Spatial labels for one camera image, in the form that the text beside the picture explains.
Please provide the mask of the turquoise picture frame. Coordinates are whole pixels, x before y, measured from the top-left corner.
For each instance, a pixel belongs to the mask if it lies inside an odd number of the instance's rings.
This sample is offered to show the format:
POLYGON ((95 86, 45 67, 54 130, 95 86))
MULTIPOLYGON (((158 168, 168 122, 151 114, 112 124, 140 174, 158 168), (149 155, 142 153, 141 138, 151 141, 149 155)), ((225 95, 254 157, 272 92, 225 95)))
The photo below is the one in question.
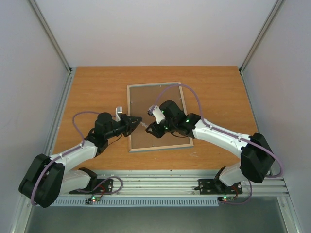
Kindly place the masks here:
POLYGON ((166 100, 173 100, 178 107, 186 112, 186 105, 182 87, 173 87, 156 100, 160 93, 167 87, 180 84, 180 82, 132 84, 127 86, 127 108, 128 114, 142 117, 142 122, 129 136, 130 152, 147 152, 170 149, 181 149, 193 147, 192 138, 177 137, 177 133, 165 134, 162 138, 156 138, 147 133, 146 128, 155 121, 147 111, 156 102, 162 104, 166 100))

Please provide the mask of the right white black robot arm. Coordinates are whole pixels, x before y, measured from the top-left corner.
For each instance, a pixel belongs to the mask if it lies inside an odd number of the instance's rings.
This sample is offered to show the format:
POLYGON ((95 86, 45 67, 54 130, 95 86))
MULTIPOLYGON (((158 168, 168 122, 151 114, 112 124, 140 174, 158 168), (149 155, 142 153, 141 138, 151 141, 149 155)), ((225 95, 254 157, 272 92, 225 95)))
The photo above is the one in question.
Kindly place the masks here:
POLYGON ((212 180, 200 180, 198 189, 201 194, 227 194, 245 180, 262 183, 275 161, 266 139, 260 133, 250 136, 219 127, 200 115, 185 114, 172 100, 150 107, 148 115, 155 121, 146 128, 146 132, 156 138, 162 138, 166 133, 179 133, 212 143, 240 159, 232 166, 221 168, 212 180))

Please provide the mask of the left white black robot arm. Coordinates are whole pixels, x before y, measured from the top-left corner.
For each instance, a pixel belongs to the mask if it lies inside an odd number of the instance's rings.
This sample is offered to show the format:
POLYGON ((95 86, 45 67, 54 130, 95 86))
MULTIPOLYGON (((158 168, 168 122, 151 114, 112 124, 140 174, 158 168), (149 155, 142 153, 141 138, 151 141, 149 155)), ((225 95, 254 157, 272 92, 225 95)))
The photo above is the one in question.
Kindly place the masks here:
POLYGON ((18 190, 31 200, 32 205, 49 207, 57 197, 65 193, 94 193, 100 189, 102 180, 88 168, 75 167, 104 152, 109 139, 128 137, 142 122, 139 116, 117 112, 100 113, 87 137, 75 147, 54 155, 37 155, 22 179, 18 190))

